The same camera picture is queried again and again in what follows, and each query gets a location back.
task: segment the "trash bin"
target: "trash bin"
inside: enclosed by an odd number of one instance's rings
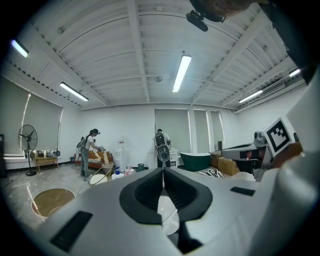
[[[143,163],[138,163],[138,169],[136,170],[136,172],[141,172],[143,171],[145,168],[145,165]]]

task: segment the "bottle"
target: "bottle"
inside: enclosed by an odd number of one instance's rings
[[[111,178],[113,180],[118,179],[118,178],[122,178],[123,176],[125,176],[123,173],[120,173],[119,171],[119,167],[115,168],[115,173],[111,175]]]

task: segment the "green bathtub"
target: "green bathtub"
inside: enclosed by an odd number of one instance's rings
[[[198,172],[210,166],[209,153],[180,153],[184,168],[190,172]]]

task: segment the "person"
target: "person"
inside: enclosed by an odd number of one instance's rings
[[[101,148],[96,146],[94,137],[99,134],[98,129],[92,129],[88,136],[85,137],[84,146],[80,149],[81,152],[81,175],[89,177],[88,164],[89,164],[89,149],[90,146],[100,151]]]
[[[163,135],[164,135],[164,137],[166,139],[167,145],[170,145],[171,144],[171,139],[170,139],[169,135],[166,132],[163,132],[162,129],[158,129],[158,132],[162,132],[163,133]],[[162,168],[162,163],[163,162],[159,159],[159,157],[157,157],[156,160],[157,160],[158,168]],[[165,166],[166,167],[170,167],[170,155],[169,155],[169,160],[165,162]]]

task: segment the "woman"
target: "woman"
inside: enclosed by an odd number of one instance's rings
[[[89,149],[90,146],[96,150],[101,150],[100,147],[95,146],[94,137],[99,134],[98,129],[93,129],[90,131],[89,135],[84,139],[84,147],[80,149],[81,152],[81,175],[88,177],[88,163],[89,163]]]

